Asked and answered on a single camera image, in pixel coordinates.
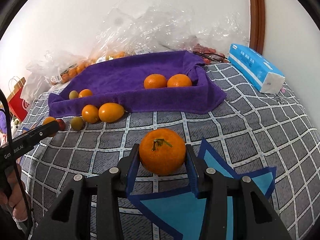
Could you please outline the person's left hand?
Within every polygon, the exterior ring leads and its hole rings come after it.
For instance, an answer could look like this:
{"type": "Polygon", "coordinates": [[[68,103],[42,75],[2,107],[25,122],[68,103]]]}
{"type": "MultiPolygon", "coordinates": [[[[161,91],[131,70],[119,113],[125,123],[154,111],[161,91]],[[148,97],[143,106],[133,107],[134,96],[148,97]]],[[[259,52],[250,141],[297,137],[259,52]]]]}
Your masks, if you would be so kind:
{"type": "Polygon", "coordinates": [[[8,204],[10,207],[12,207],[13,217],[18,222],[23,222],[28,218],[27,208],[14,170],[7,176],[7,179],[12,188],[12,194],[8,199],[6,195],[1,191],[1,205],[8,204]]]}

